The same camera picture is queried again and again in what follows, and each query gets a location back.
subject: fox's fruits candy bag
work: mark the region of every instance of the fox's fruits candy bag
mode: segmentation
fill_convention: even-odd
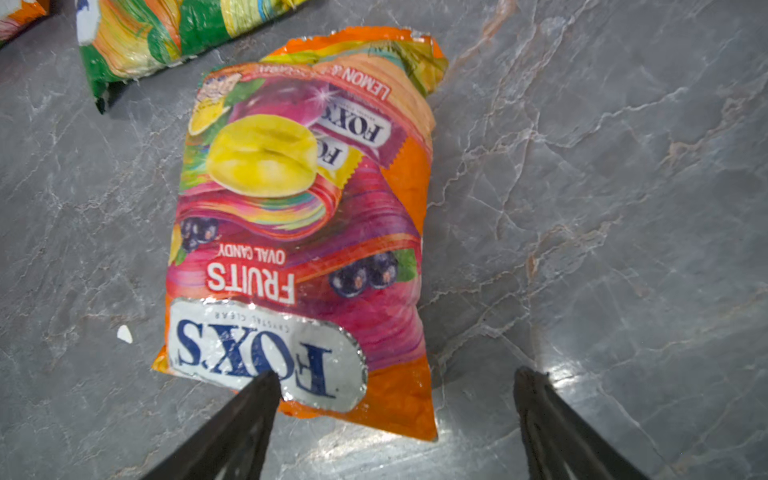
[[[154,368],[288,415],[437,436],[416,312],[434,118],[430,37],[350,28],[209,74],[184,149]]]
[[[306,0],[77,0],[85,74],[104,111],[112,82],[177,65]]]
[[[27,25],[48,14],[48,0],[0,2],[0,47]]]

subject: purple berry image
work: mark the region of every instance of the purple berry image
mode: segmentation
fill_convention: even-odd
[[[192,227],[195,224],[194,218],[185,218],[181,221],[179,227],[181,228],[181,238],[187,239],[192,236]]]
[[[198,243],[210,243],[219,232],[219,220],[215,218],[198,218],[197,228],[193,227],[194,238]]]
[[[368,286],[368,272],[365,261],[358,260],[328,276],[333,291],[344,298],[358,296]]]
[[[397,280],[397,258],[392,252],[377,253],[368,259],[368,282],[377,290]]]
[[[199,243],[195,240],[195,237],[185,238],[181,241],[181,248],[187,253],[192,253],[197,249]]]

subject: colorful snack bag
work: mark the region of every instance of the colorful snack bag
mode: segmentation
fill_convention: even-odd
[[[416,302],[447,66],[428,36],[348,28],[205,77],[156,370],[239,389],[273,369],[288,415],[436,438]]]
[[[111,82],[178,65],[305,1],[77,0],[78,43],[99,111]]]
[[[0,47],[27,25],[48,14],[48,0],[0,2]]]

